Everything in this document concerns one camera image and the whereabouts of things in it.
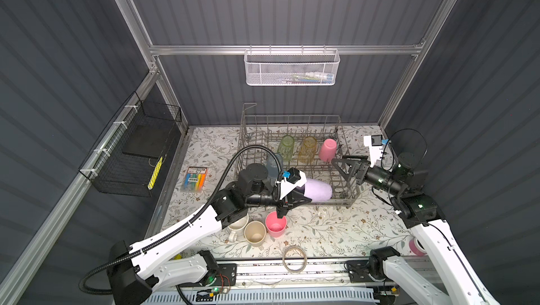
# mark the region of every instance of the dark gray wall panel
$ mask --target dark gray wall panel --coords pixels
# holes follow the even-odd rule
[[[147,67],[114,0],[0,0],[0,55],[0,234],[10,239],[0,248],[3,280]],[[91,191],[68,225],[79,237],[65,232],[52,253],[97,263],[92,245],[140,238],[153,203]],[[57,281],[75,280],[70,269],[84,273],[59,261],[47,258],[43,270],[55,278],[40,270],[28,294],[61,296],[68,284]],[[26,298],[20,303],[37,303]]]
[[[256,114],[335,114],[377,122],[410,57],[344,55],[333,86],[248,86],[241,56],[162,56],[190,125],[239,124],[242,104]]]
[[[134,0],[156,45],[420,42],[441,0]]]
[[[539,41],[540,0],[459,0],[387,128],[427,138],[426,193],[502,304],[540,286]]]

